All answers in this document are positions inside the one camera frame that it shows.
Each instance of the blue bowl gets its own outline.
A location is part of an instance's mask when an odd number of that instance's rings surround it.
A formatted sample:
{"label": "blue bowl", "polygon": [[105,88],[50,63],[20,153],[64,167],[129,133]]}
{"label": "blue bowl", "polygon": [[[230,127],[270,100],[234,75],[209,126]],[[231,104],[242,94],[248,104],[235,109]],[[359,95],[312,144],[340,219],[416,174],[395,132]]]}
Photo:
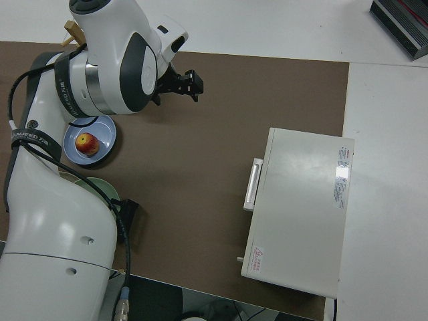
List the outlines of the blue bowl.
{"label": "blue bowl", "polygon": [[[73,121],[73,124],[83,125],[91,121],[91,118],[78,118]],[[77,137],[84,133],[89,132],[94,135],[100,142],[99,151],[88,156],[77,150],[75,141]],[[81,166],[89,166],[99,164],[102,162],[112,150],[114,143],[116,142],[116,126],[109,116],[99,116],[98,119],[92,125],[87,127],[78,128],[68,126],[66,134],[64,135],[64,152],[68,159],[73,163]]]}

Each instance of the red apple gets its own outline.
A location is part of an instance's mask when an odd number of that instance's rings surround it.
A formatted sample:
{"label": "red apple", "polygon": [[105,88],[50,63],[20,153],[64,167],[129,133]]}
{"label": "red apple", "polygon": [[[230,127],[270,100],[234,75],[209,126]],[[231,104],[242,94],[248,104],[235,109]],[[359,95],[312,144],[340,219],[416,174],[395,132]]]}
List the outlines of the red apple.
{"label": "red apple", "polygon": [[88,156],[96,154],[100,149],[100,142],[89,132],[81,133],[76,138],[75,145],[78,151]]}

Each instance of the white table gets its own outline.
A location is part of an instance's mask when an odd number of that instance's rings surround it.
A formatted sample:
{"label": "white table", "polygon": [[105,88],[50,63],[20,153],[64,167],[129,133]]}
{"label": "white table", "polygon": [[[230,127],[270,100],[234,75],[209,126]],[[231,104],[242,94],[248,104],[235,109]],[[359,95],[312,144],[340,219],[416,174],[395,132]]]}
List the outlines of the white table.
{"label": "white table", "polygon": [[[428,314],[428,56],[410,61],[370,0],[139,0],[189,32],[185,51],[350,62],[343,136],[355,139],[340,321]],[[61,42],[68,0],[2,0],[0,41]],[[330,306],[326,320],[331,318]]]}

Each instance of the black cable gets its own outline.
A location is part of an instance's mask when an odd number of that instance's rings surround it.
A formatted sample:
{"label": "black cable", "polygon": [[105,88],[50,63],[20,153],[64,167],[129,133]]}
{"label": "black cable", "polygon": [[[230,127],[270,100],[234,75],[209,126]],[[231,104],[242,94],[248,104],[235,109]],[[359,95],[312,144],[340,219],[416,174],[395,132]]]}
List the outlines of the black cable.
{"label": "black cable", "polygon": [[123,220],[119,214],[119,211],[117,210],[116,206],[114,206],[111,199],[109,199],[108,196],[98,186],[96,186],[92,181],[87,179],[85,176],[81,175],[79,172],[76,172],[74,169],[68,167],[67,165],[65,165],[61,162],[58,162],[55,159],[53,159],[52,157],[38,151],[37,149],[28,145],[24,141],[20,141],[19,143],[23,148],[25,148],[31,154],[35,154],[38,157],[43,158],[44,160],[46,160],[46,161],[58,166],[59,168],[69,172],[70,174],[77,176],[77,178],[81,179],[83,182],[85,182],[86,184],[91,186],[91,188],[93,188],[95,190],[95,192],[97,192],[107,202],[109,209],[112,210],[114,212],[114,214],[116,215],[116,222],[117,222],[117,224],[118,224],[118,226],[119,226],[119,228],[123,234],[123,238],[124,238],[124,242],[125,242],[125,248],[126,248],[126,271],[125,271],[124,285],[129,286],[131,258],[130,258],[130,243],[129,243],[128,233],[126,232],[126,228],[125,228]]}
{"label": "black cable", "polygon": [[243,320],[242,320],[242,317],[241,317],[241,312],[239,312],[238,307],[236,306],[235,301],[233,301],[233,306],[235,306],[235,310],[236,310],[236,312],[238,313],[239,319],[240,319],[241,321],[243,321]]}
{"label": "black cable", "polygon": [[336,321],[337,317],[337,299],[334,301],[334,310],[333,310],[333,321]]}
{"label": "black cable", "polygon": [[98,119],[98,116],[94,117],[94,119],[93,119],[93,120],[91,120],[89,123],[87,123],[87,124],[83,124],[83,125],[73,124],[72,122],[69,122],[68,124],[69,124],[71,127],[85,128],[85,127],[89,127],[89,126],[91,126],[93,123],[95,123],[95,122],[97,121],[97,119]]}
{"label": "black cable", "polygon": [[255,316],[257,316],[258,314],[261,314],[264,310],[266,310],[265,308],[264,309],[261,309],[259,312],[257,312],[257,313],[255,313],[255,314],[253,314],[252,316],[250,316],[248,319],[247,319],[247,321],[250,321],[252,318],[254,318]]}
{"label": "black cable", "polygon": [[51,70],[54,68],[54,66],[55,66],[54,64],[49,64],[49,65],[46,65],[44,67],[29,70],[28,72],[24,72],[22,75],[20,75],[20,77],[18,77],[16,79],[16,81],[13,83],[13,85],[11,87],[11,90],[9,92],[9,97],[7,99],[7,117],[9,120],[13,120],[13,115],[12,115],[13,95],[15,94],[16,88],[22,82],[22,80],[24,80],[28,76],[38,75],[38,74],[41,74],[41,73],[46,72],[48,70]]}
{"label": "black cable", "polygon": [[[78,54],[80,54],[84,49],[86,48],[86,43],[84,43],[83,45],[81,45],[78,49],[76,49],[75,51],[73,51],[70,54],[70,59],[73,59],[74,57],[76,57]],[[55,67],[55,64],[49,64],[40,68],[36,68],[36,69],[32,69],[29,70],[27,72],[24,72],[22,75],[20,75],[20,77],[18,77],[16,79],[16,81],[13,83],[11,90],[9,92],[9,97],[7,99],[7,117],[9,120],[13,120],[13,114],[12,114],[12,102],[13,102],[13,96],[15,95],[15,91],[16,88],[18,87],[18,85],[24,80],[26,79],[26,77],[28,76],[34,76],[34,75],[38,75],[38,74],[42,74],[48,70],[52,70]]]}
{"label": "black cable", "polygon": [[110,274],[110,277],[108,278],[109,280],[112,280],[112,279],[114,279],[114,278],[117,278],[118,276],[120,276],[121,275],[121,273],[120,272],[117,272],[117,271],[115,271],[114,273],[112,273],[112,274]]}

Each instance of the connector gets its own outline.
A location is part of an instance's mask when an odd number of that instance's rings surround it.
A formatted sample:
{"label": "connector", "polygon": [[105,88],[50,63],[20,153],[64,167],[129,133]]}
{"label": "connector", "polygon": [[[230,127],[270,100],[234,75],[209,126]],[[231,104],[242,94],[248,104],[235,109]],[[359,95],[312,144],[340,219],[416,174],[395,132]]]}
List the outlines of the connector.
{"label": "connector", "polygon": [[116,305],[114,321],[128,321],[129,314],[129,288],[124,286],[120,293],[120,299]]}

